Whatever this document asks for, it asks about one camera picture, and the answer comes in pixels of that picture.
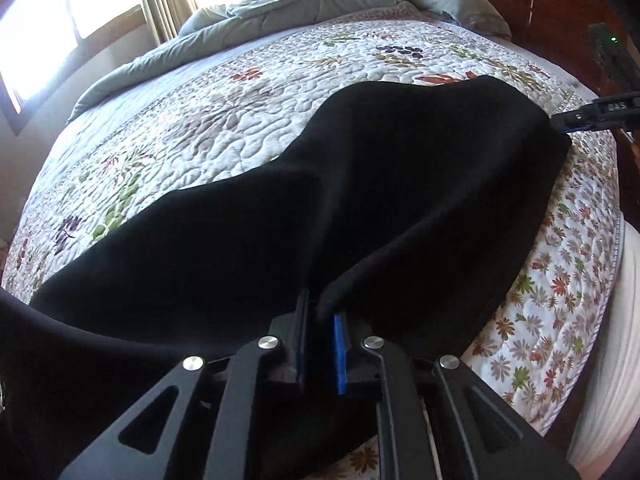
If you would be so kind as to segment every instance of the black mount frame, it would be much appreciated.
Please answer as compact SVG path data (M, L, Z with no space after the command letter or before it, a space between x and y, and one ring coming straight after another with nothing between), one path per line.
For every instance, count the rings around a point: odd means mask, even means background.
M372 344L366 322L346 313L335 316L333 326L312 328L308 305L302 294L295 312L273 320L270 336L245 344L232 358L210 363L187 358L178 364L92 442L60 480L182 478L175 469L181 441L190 438L188 420L203 406L215 412L212 392L222 385L212 434L190 443L200 450L197 478L259 478L252 443L263 387L304 398L318 382L346 396L377 401L381 480L579 479L457 358L430 363L410 358L388 340L374 338ZM331 332L334 343L333 355L325 357L335 367L322 381L307 380L310 369L320 362L326 368L327 362L317 359L314 332Z

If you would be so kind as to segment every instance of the bed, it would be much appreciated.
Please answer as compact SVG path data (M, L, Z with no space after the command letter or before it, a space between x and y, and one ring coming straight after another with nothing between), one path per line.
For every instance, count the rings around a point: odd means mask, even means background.
M153 55L136 62L148 65ZM356 82L452 84L487 74L548 114L594 98L504 38L482 37L407 2L267 34L170 68L74 112L24 207L2 277L8 292L28 303L57 270L170 190L274 159L329 95ZM638 254L637 242L623 253L611 133L571 137L535 244L462 356L542 435L591 354L621 255ZM314 476L377 477L375 439Z

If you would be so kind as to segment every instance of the wooden dresser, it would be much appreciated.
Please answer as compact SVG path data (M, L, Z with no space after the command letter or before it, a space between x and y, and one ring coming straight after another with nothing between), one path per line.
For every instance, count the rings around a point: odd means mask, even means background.
M588 25L601 22L626 39L606 0L489 1L509 23L513 43L558 64L597 94L610 93L588 42Z

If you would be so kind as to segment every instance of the window frame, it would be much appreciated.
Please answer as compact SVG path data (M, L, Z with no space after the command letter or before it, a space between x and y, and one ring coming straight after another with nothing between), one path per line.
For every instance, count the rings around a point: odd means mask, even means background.
M60 65L56 74L47 82L42 90L22 101L13 89L8 88L4 84L4 80L0 74L0 111L5 116L16 136L21 133L39 108L69 76L85 65L91 58L110 46L110 44L146 23L142 7L136 5L119 16L116 16L110 22L105 23L83 39L78 32L76 20L70 12L69 0L66 0L66 10L71 17L78 46L66 56L66 59ZM20 112L16 111L12 97L19 104Z

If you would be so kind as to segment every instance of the silver screw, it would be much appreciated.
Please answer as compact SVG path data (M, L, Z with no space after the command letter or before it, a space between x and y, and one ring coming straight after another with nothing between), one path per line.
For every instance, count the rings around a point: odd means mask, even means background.
M271 350L272 348L276 348L278 346L278 338L273 335L266 335L260 338L258 341L258 346L263 350Z
M440 366L445 370L455 370L460 366L460 360L454 355L443 355L440 358Z
M363 344L367 348L377 350L378 348L382 348L384 346L385 340L377 335L370 335L369 337L364 338Z
M191 357L187 357L184 361L182 361L182 368L190 372L200 370L203 366L204 359L202 357L198 357L197 355L192 355Z

